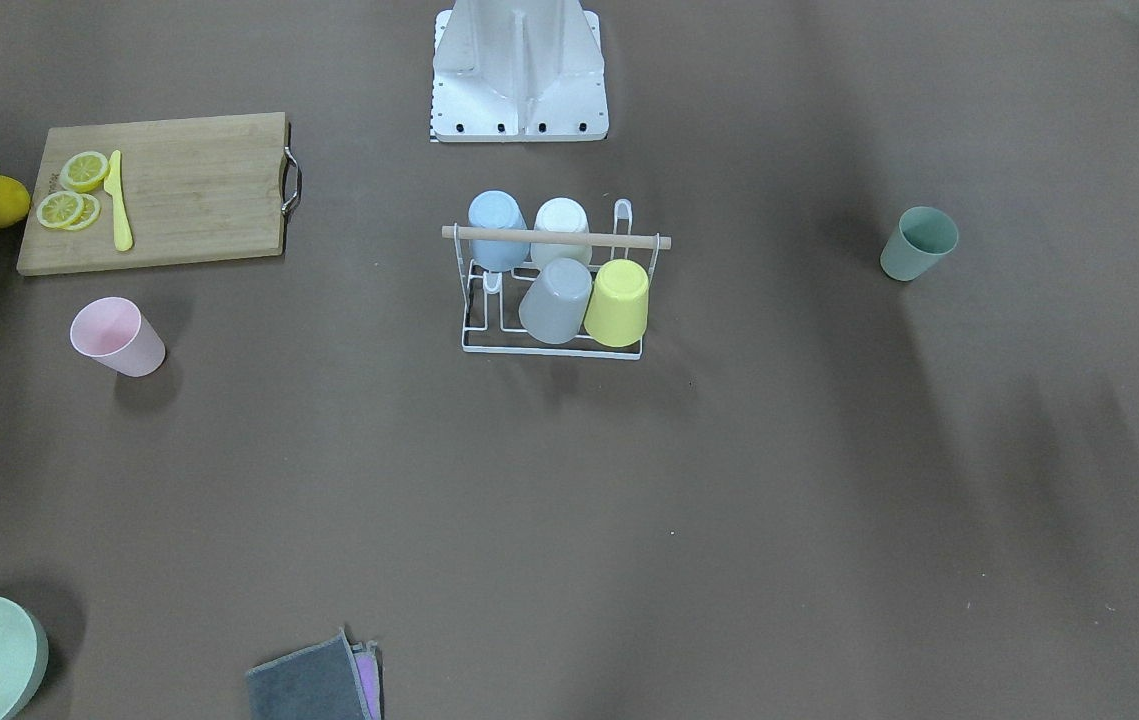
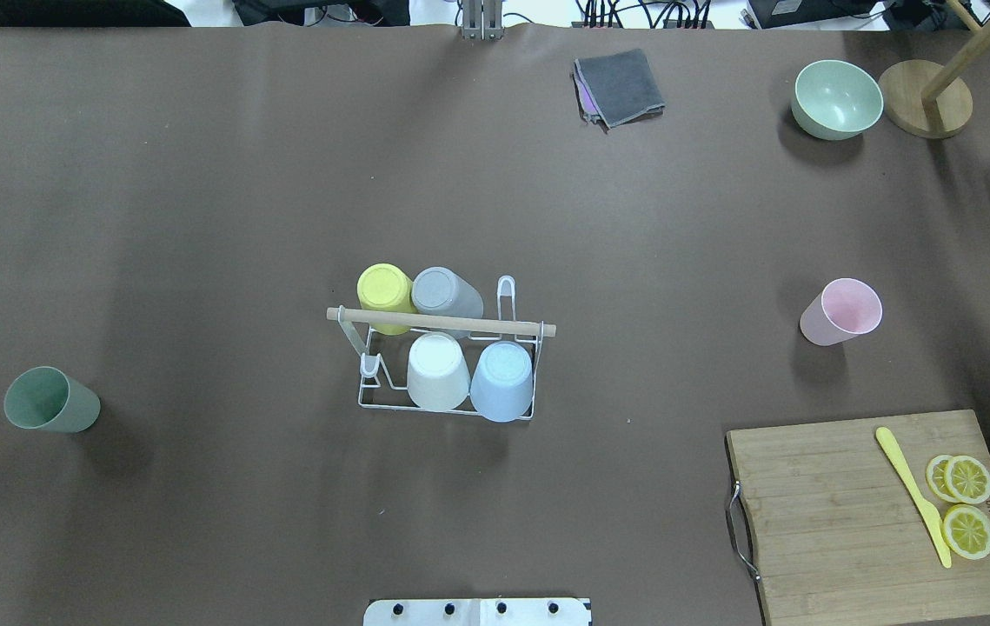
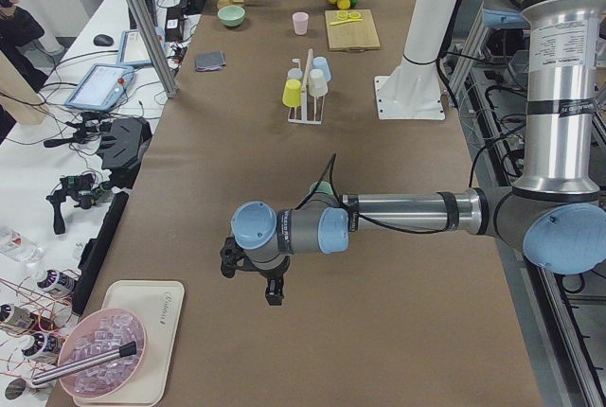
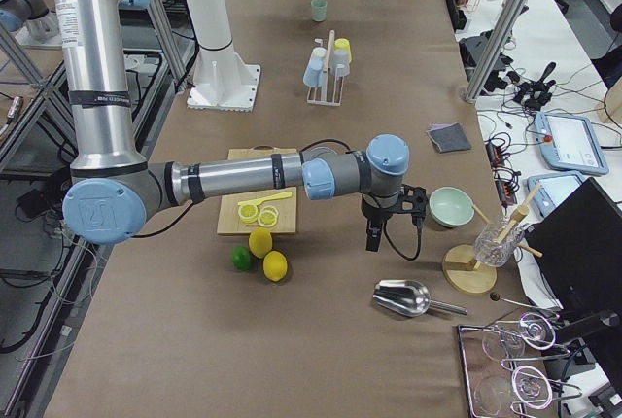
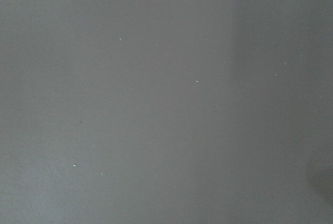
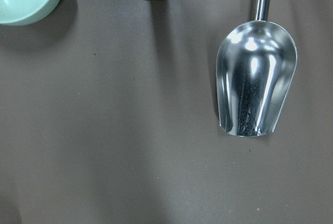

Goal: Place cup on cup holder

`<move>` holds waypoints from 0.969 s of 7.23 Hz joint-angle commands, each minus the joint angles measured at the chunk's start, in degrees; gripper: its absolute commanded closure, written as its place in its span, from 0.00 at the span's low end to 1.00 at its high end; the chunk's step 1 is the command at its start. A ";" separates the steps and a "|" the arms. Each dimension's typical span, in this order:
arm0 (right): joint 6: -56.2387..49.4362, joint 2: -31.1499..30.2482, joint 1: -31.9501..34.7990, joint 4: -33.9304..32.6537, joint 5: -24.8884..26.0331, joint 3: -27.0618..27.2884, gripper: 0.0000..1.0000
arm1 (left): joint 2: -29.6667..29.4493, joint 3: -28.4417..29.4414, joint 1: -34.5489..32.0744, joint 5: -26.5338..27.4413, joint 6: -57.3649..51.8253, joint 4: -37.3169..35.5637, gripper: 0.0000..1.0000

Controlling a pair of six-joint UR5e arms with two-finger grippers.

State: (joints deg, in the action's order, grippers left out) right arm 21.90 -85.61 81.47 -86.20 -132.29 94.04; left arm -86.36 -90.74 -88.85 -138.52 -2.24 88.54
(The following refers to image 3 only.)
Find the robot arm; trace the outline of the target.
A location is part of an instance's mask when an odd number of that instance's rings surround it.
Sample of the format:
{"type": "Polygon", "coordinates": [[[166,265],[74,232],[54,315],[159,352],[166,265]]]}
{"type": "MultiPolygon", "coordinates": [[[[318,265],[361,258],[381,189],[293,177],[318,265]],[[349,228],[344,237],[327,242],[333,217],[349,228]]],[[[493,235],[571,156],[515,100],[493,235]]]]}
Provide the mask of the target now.
{"type": "Polygon", "coordinates": [[[589,176],[604,11],[605,0],[484,0],[487,27],[530,31],[525,163],[511,186],[341,195],[326,168],[294,208],[254,201],[235,211],[223,275],[261,274],[267,301],[278,306],[293,255],[343,252],[352,232],[377,227],[412,235],[463,230],[500,239],[555,274],[593,269],[605,258],[605,213],[589,176]]]}

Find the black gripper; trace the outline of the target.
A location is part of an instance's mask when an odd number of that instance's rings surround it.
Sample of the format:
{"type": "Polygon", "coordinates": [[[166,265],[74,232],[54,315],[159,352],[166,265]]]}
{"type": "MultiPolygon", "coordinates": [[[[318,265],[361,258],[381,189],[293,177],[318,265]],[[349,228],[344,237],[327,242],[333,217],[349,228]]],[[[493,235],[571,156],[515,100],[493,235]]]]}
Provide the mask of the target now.
{"type": "Polygon", "coordinates": [[[233,278],[236,271],[259,273],[267,280],[265,298],[269,306],[281,306],[284,300],[284,276],[290,267],[290,257],[283,260],[273,269],[261,269],[253,264],[250,257],[236,243],[234,237],[224,241],[221,256],[221,273],[226,278],[233,278]]]}

